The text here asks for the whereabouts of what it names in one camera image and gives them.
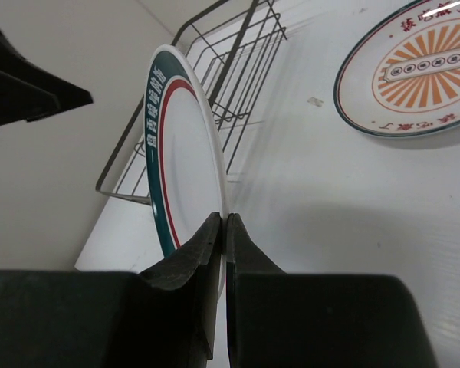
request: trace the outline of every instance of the dish rack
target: dish rack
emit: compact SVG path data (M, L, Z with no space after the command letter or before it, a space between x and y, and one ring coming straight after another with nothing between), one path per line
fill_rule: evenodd
M172 45L182 51L206 93L222 141L227 174L251 122L252 111L281 42L286 39L274 0L251 0L249 8L228 18L228 3L220 0L189 19L177 32ZM109 197L151 205L143 137L129 149L128 137L142 136L143 97L110 155L96 184L96 191ZM104 188L113 167L128 163L113 190Z

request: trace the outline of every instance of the plate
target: plate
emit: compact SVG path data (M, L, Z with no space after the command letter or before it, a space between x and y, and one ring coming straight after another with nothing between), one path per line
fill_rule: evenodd
M460 2L416 1L381 21L341 66L334 102L374 136L460 125Z
M187 242L211 212L228 215L226 174L206 96L176 48L157 48L144 100L146 171L165 257Z

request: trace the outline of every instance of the white wall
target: white wall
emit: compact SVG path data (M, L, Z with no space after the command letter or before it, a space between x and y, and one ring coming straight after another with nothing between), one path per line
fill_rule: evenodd
M151 12L173 35L182 27L186 21L202 12L217 0L136 0L146 9ZM246 11L252 0L230 0L217 10L211 13L211 16L206 16L195 26L200 32L208 31L209 29L220 25L227 21L230 17ZM197 34L189 28L182 35L182 42L189 44Z
M135 1L0 0L0 29L93 105L0 129L0 268L71 269L105 198L94 185L170 34Z

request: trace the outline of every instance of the red stripe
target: red stripe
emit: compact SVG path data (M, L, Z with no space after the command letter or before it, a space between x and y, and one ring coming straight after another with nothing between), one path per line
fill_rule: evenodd
M172 215L170 213L169 200L167 199L166 175L165 175L165 169L163 167L163 124L166 119L166 110L167 110L167 105L169 104L170 97L178 88L187 89L189 92L192 93L194 98L197 98L196 93L192 89L192 86L183 79L176 79L167 87L167 91L166 91L165 97L162 102L162 113L160 114L159 157L160 157L160 176L162 179L162 192L163 192L163 198L166 203L167 219L169 220L170 231L172 232L172 236L174 237L174 241L176 242L176 247L180 248L181 245L179 243L179 239L177 238L176 228L174 227L174 221L172 220Z

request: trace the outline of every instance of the plate rim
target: plate rim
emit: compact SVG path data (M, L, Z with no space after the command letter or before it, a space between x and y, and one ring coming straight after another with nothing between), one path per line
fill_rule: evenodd
M215 128L215 120L213 118L212 111L211 111L211 108L209 106L209 103L208 103L208 100L206 98L206 95L205 95L205 93L204 93L204 91L203 91L203 89L201 87L201 84L199 82L199 79L197 78L197 76L196 76L194 70L192 69L191 65L189 64L189 62L186 60L186 57L182 54L182 52L179 49L177 49L176 47L174 47L172 45L169 45L169 44L162 44L153 52L153 55L150 58L149 66L148 66L148 69L147 69L147 74L146 74L146 78L145 78L145 84L143 86L143 88L144 88L144 91L143 91L143 143L145 144L145 147L146 147L146 135L147 135L147 132L146 132L147 127L146 127L146 123L145 123L145 121L146 121L146 104L147 104L146 91L148 89L148 85L149 85L149 82L150 82L150 71L152 69L153 62L155 61L156 57L163 51L168 51L172 56L174 56L176 58L176 60L179 62L179 64L182 67L182 69L187 74L187 77L189 79L189 83L191 84L191 87L195 92L195 98L198 101L199 109L201 110L203 120L204 120L204 124L205 124L205 131L206 131L206 133L208 135L208 141L209 141L210 146L211 146L210 149L212 151L212 161L213 161L213 166L212 167L213 167L213 172L215 173L216 181L218 183L218 191L219 191L219 196L218 196L219 207L220 207L219 211L220 211L220 215L221 215L222 219L225 220L228 217L228 191L226 189L226 171L225 171L225 161L224 161L224 158L223 158L223 150L222 150L222 145L221 145L218 133L217 133L216 128ZM166 88L168 86L169 86L168 84L165 84L165 86L163 88L163 91L160 94L161 98L163 97L164 92L165 92L165 90L166 90ZM159 145L158 144L157 144L156 151L159 152ZM146 165L147 165L147 178L148 178L148 167L150 165L150 161L148 160L148 154L147 153L146 153L145 161L146 161ZM161 180L160 167L156 172L157 172L158 180ZM156 213L155 208L158 208L158 209L163 208L163 210L166 211L166 207L165 207L164 203L162 203L160 205L158 203L158 199L154 200L152 198L152 201L153 201L153 203L156 204L155 207L152 205L152 212L153 212L154 217L156 218L157 213ZM163 240L161 239L159 225L157 224L157 221L155 221L155 223L156 223L156 230L157 230L157 235L158 235L158 238L159 238L160 247L162 248L164 257L167 257L168 255L170 255L172 252L174 252L177 249L177 245L173 241L174 237L173 237L172 229L170 228L170 225L167 224L168 226L167 226L166 230L169 232L169 234L171 234L172 245L173 246L165 245L165 244L163 244Z
M370 136L378 136L380 138L392 138L392 139L401 139L401 138L414 138L418 136L429 136L432 134L440 133L445 130L450 130L456 127L460 126L460 120L455 121L454 123L447 124L445 126L439 126L433 130L428 130L428 131L423 131L423 132L412 132L412 133L401 133L401 134L391 134L391 133L381 133L381 132L375 132L372 130L368 130L366 128L363 128L362 126L357 125L354 123L351 119L349 119L346 114L344 113L342 107L339 104L339 83L343 77L343 73L347 68L347 65L351 62L353 56L355 53L358 52L361 46L363 46L368 39L378 31L379 28L383 27L386 22L392 20L393 18L397 17L398 15L402 14L403 12L409 10L410 8L414 8L415 5L421 5L424 4L425 2L430 2L431 0L414 0L413 2L410 2L409 4L397 9L395 12L391 13L387 17L385 17L382 21L377 23L375 26L373 26L351 49L351 51L347 54L346 58L344 59L343 63L341 64L339 71L337 72L336 75L336 80L334 81L334 87L333 87L333 100L334 100L334 106L336 107L336 111L339 113L340 117L352 128L355 130L359 130L361 133L368 134Z

